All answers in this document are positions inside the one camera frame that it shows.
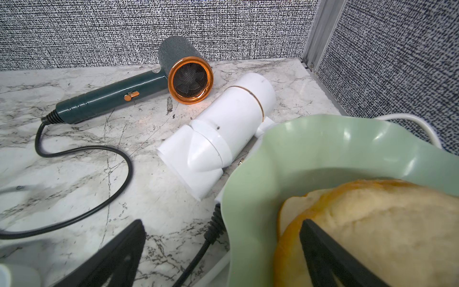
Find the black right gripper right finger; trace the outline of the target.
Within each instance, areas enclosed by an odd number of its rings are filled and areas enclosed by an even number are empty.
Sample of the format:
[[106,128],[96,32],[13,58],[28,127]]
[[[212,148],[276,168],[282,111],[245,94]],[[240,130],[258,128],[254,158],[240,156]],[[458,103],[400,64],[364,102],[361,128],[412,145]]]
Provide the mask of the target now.
[[336,279],[345,287],[387,286],[314,221],[303,221],[300,241],[314,287],[336,287]]

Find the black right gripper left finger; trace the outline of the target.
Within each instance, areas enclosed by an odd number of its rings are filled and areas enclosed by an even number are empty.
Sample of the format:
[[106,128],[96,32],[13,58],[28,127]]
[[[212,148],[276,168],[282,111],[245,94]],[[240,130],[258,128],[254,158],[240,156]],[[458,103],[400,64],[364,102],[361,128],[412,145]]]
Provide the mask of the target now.
[[57,287],[131,287],[146,241],[141,220],[133,221]]

